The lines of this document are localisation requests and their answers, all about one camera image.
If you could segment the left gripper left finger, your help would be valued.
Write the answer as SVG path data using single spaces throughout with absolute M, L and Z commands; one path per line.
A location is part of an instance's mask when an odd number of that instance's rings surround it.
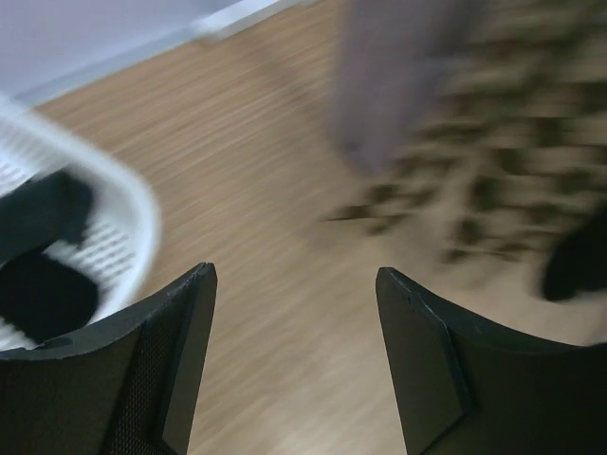
M 184 454 L 217 290 L 198 264 L 117 313 L 1 354 L 5 455 Z

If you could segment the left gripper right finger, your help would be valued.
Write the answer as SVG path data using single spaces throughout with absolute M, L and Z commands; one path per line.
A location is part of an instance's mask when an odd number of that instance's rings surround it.
M 377 307 L 410 454 L 602 454 L 606 347 L 505 327 L 391 267 Z

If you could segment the black sock with white stripes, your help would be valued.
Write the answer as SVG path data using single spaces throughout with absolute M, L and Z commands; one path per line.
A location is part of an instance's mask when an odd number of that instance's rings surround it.
M 100 305 L 95 281 L 47 254 L 60 242 L 83 245 L 94 202 L 65 170 L 1 197 L 1 319 L 36 344 L 83 327 Z

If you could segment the brown argyle sock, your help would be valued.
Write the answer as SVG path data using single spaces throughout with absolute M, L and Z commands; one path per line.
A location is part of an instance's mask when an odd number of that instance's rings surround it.
M 384 235 L 444 205 L 442 262 L 520 261 L 605 200 L 605 3 L 496 1 L 392 172 L 330 217 Z

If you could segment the grey sock rust striped cuff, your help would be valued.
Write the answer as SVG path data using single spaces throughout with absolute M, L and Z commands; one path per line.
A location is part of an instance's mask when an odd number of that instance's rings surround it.
M 364 173 L 390 163 L 446 69 L 455 1 L 351 1 L 334 82 L 333 138 Z

